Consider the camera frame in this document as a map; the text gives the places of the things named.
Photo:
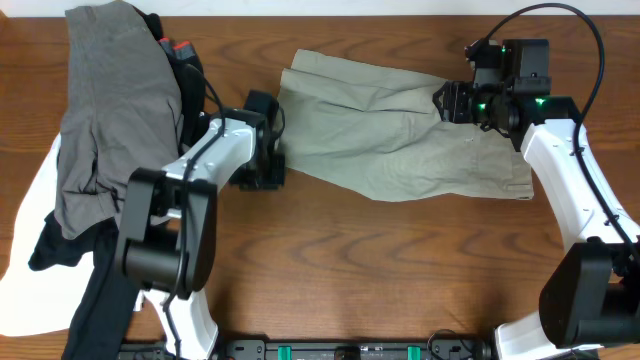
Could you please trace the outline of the khaki shorts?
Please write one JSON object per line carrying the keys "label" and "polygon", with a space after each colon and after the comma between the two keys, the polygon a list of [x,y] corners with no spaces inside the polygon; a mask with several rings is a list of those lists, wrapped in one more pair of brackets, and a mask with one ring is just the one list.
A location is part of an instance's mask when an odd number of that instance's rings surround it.
{"label": "khaki shorts", "polygon": [[287,166],[376,201],[532,198],[531,168],[509,139],[441,120],[432,96],[444,83],[298,50],[278,96]]}

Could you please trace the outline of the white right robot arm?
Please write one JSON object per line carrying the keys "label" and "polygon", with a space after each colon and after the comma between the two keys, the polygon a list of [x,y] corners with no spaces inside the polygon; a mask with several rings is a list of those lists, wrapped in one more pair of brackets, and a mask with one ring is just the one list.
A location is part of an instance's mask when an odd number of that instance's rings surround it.
{"label": "white right robot arm", "polygon": [[639,226],[602,173],[573,99],[447,82],[433,103],[445,122],[511,140],[538,177],[564,244],[537,310],[495,329],[495,358],[560,359],[638,343]]}

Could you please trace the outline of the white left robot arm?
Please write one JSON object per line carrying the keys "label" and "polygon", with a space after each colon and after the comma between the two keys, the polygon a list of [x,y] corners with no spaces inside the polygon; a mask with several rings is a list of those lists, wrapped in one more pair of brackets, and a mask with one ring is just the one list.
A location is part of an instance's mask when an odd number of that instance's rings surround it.
{"label": "white left robot arm", "polygon": [[176,359],[208,359],[217,342],[204,286],[215,259],[220,190],[284,183],[281,107],[228,108],[201,119],[207,129],[184,155],[131,174],[114,257],[116,271],[163,313],[166,350]]}

